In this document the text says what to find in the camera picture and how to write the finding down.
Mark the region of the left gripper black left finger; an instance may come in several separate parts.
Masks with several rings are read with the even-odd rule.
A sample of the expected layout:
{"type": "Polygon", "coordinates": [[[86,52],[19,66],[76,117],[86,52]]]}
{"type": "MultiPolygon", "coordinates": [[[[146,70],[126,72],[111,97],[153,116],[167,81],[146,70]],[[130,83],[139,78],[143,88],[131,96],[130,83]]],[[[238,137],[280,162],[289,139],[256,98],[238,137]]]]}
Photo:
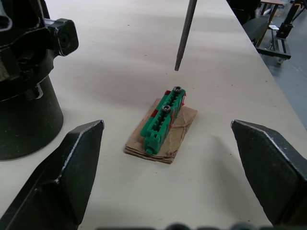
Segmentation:
{"type": "Polygon", "coordinates": [[[80,125],[30,175],[0,219],[2,230],[76,230],[94,184],[105,124],[80,125]]]}

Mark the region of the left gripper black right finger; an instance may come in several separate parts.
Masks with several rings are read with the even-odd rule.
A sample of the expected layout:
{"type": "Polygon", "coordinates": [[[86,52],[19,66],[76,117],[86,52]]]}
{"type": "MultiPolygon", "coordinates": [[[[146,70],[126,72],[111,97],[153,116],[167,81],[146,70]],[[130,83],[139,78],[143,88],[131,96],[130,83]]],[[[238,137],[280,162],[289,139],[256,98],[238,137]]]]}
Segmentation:
{"type": "Polygon", "coordinates": [[[276,130],[233,120],[245,176],[276,229],[307,228],[307,160],[276,130]]]}

